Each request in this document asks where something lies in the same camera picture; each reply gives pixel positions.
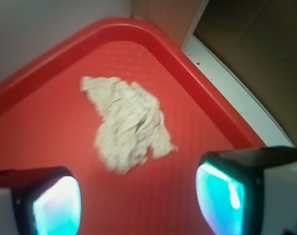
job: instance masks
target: white paper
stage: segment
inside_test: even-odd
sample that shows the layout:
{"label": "white paper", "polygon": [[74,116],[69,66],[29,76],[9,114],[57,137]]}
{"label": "white paper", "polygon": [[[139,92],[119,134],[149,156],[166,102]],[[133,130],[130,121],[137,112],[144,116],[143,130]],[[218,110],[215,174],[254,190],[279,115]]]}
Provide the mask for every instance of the white paper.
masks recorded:
{"label": "white paper", "polygon": [[145,164],[148,148],[155,159],[178,150],[171,143],[158,99],[138,83],[85,76],[81,90],[102,117],[94,147],[108,170],[125,174],[135,165]]}

